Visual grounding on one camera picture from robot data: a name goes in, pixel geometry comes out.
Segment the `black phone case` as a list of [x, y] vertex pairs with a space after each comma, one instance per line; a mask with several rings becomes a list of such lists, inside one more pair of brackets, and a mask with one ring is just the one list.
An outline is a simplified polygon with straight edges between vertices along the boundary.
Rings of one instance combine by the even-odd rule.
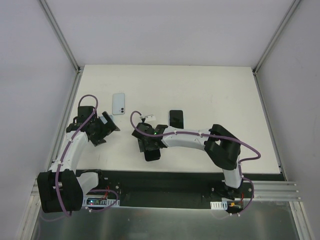
[[157, 161], [161, 158], [161, 151], [159, 149], [147, 150], [144, 152], [144, 159], [147, 162]]

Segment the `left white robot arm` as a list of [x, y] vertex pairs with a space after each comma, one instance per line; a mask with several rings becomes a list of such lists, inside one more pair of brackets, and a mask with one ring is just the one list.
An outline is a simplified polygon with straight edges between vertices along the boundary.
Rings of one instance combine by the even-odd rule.
[[92, 191], [99, 195], [105, 191], [106, 183], [102, 170], [84, 170], [76, 175], [82, 152], [88, 144], [97, 147], [106, 142], [119, 128], [111, 116], [104, 111], [98, 116], [94, 106], [79, 106], [77, 116], [66, 128], [63, 149], [48, 171], [37, 176], [37, 185], [42, 211], [59, 213], [79, 211], [84, 195]]

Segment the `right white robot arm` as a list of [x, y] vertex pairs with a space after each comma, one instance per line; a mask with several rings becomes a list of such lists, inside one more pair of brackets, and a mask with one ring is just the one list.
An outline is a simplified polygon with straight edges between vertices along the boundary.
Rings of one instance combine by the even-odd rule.
[[222, 169], [224, 183], [214, 189], [221, 197], [234, 200], [243, 191], [238, 161], [241, 145], [238, 139], [219, 124], [210, 129], [186, 130], [173, 126], [140, 122], [132, 132], [138, 140], [139, 151], [147, 162], [159, 160], [161, 149], [183, 147], [206, 152], [211, 161]]

